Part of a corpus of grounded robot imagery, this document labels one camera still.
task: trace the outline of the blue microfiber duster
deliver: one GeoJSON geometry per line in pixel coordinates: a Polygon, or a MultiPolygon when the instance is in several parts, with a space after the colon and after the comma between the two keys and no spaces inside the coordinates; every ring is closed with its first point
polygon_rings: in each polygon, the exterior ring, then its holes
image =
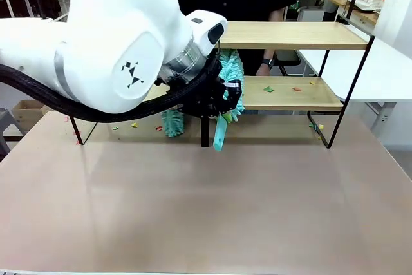
{"type": "MultiPolygon", "coordinates": [[[[243,64],[237,50],[222,50],[220,55],[220,62],[222,64],[222,71],[219,76],[221,79],[227,81],[240,80],[242,90],[245,89],[245,78],[243,75],[243,64]]],[[[243,106],[243,94],[239,99],[236,109],[228,112],[226,115],[218,117],[218,125],[216,126],[216,133],[214,137],[213,146],[216,151],[221,151],[226,135],[226,127],[228,122],[232,119],[238,121],[238,116],[245,110],[243,106]]],[[[162,113],[163,127],[165,134],[168,137],[177,137],[184,131],[184,114],[176,110],[167,110],[162,113]]]]}

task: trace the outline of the white wall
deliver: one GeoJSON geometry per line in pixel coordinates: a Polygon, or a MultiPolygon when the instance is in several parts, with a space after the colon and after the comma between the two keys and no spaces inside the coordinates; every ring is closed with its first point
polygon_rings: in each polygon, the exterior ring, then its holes
{"type": "MultiPolygon", "coordinates": [[[[375,35],[412,58],[412,0],[385,0],[375,35]]],[[[412,103],[397,104],[380,141],[389,149],[412,149],[411,128],[412,103]]]]}

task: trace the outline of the confetti piece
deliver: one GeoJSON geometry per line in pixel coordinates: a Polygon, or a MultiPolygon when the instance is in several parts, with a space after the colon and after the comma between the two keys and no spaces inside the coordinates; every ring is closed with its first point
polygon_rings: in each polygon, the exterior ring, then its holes
{"type": "Polygon", "coordinates": [[[263,88],[263,90],[267,91],[268,93],[273,93],[274,92],[274,90],[270,86],[268,86],[266,88],[263,88]]]}

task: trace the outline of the black triangle logo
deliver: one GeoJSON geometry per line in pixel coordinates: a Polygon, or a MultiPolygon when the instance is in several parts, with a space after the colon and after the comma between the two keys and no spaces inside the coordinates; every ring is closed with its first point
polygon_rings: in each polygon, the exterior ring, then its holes
{"type": "Polygon", "coordinates": [[[132,85],[135,83],[135,82],[137,82],[137,81],[139,81],[140,79],[138,78],[138,77],[133,77],[133,82],[131,83],[132,85]]]}

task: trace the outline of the black stool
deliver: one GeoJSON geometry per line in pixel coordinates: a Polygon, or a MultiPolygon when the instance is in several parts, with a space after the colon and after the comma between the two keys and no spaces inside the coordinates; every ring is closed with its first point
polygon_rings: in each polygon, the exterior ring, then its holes
{"type": "Polygon", "coordinates": [[[288,76],[285,66],[298,66],[300,64],[301,59],[295,50],[278,50],[275,52],[272,61],[272,65],[278,66],[284,77],[288,76]]]}

